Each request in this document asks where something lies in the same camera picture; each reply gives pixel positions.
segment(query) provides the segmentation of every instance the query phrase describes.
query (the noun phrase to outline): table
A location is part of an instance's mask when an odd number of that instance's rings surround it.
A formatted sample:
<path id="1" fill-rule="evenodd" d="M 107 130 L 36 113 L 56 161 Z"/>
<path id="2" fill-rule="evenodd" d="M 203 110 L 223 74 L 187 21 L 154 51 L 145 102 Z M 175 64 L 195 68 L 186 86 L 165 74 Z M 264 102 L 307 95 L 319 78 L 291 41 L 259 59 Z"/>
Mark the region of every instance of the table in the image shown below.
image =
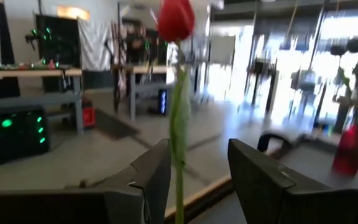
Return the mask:
<path id="1" fill-rule="evenodd" d="M 0 70 L 0 79 L 4 77 L 60 77 L 62 69 L 53 70 Z M 78 134 L 83 133 L 83 113 L 81 105 L 81 69 L 65 69 L 65 75 L 73 78 L 73 91 L 65 93 L 46 93 L 42 96 L 12 97 L 0 99 L 0 108 L 12 106 L 34 106 L 34 105 L 64 105 L 74 103 L 76 130 Z"/>
<path id="2" fill-rule="evenodd" d="M 331 171 L 340 135 L 299 135 L 288 137 L 286 133 L 267 132 L 263 134 L 257 149 L 267 152 L 271 139 L 283 141 L 283 147 L 270 152 L 270 156 L 283 165 L 333 189 L 358 189 L 358 172 L 355 177 L 339 175 Z"/>
<path id="3" fill-rule="evenodd" d="M 136 74 L 147 74 L 151 73 L 152 75 L 166 75 L 168 67 L 164 65 L 153 66 L 152 69 L 148 66 L 128 66 L 128 65 L 113 65 L 113 70 L 123 69 L 126 72 L 129 72 L 130 75 L 130 95 L 129 95 L 129 114 L 132 121 L 135 121 L 136 117 L 136 93 L 143 93 L 148 91 L 160 90 L 160 89 L 171 89 L 174 84 L 167 84 L 164 82 L 157 83 L 147 83 L 147 84 L 136 84 L 135 78 Z M 114 107 L 115 110 L 118 110 L 119 104 L 119 93 L 118 93 L 118 84 L 117 79 L 114 82 Z"/>

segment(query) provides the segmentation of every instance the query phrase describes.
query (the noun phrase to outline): black floor mat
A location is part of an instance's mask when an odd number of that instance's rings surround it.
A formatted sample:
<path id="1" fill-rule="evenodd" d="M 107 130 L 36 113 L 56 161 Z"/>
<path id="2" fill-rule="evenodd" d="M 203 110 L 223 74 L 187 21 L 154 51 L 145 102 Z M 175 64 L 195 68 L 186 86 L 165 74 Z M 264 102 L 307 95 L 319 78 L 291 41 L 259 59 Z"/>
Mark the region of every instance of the black floor mat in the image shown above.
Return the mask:
<path id="1" fill-rule="evenodd" d="M 96 128 L 113 139 L 122 139 L 139 133 L 138 130 L 130 127 L 119 119 L 106 114 L 100 109 L 95 109 L 95 115 Z"/>

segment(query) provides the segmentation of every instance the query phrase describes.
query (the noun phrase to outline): window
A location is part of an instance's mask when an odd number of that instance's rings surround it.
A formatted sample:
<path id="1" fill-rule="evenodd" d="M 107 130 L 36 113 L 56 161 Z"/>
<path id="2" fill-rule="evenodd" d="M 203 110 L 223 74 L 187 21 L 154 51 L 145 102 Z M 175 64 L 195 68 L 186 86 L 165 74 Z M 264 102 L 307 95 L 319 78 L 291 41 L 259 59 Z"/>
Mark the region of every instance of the window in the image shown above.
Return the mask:
<path id="1" fill-rule="evenodd" d="M 77 7 L 58 6 L 57 16 L 71 18 L 71 19 L 80 18 L 80 19 L 89 20 L 90 12 Z"/>

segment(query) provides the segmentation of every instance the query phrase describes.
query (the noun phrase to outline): red tulip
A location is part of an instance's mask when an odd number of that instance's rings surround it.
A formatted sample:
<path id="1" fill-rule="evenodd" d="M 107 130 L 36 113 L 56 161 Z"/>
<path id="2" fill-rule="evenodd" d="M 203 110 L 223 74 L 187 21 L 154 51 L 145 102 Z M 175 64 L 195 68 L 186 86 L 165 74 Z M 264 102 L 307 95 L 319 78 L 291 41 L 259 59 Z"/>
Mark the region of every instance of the red tulip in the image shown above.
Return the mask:
<path id="1" fill-rule="evenodd" d="M 158 34 L 166 41 L 185 40 L 195 26 L 189 0 L 164 0 L 158 17 Z"/>

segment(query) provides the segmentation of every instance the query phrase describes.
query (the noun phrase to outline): white cloth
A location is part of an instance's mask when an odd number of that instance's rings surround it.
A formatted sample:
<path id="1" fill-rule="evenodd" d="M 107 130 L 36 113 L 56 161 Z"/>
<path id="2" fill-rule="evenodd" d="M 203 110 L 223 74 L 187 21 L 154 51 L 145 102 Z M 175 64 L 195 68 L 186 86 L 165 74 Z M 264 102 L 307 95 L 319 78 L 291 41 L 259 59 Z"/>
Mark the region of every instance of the white cloth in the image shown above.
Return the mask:
<path id="1" fill-rule="evenodd" d="M 104 46 L 107 41 L 114 53 L 110 22 L 78 19 L 83 70 L 102 72 L 110 70 L 110 53 Z"/>

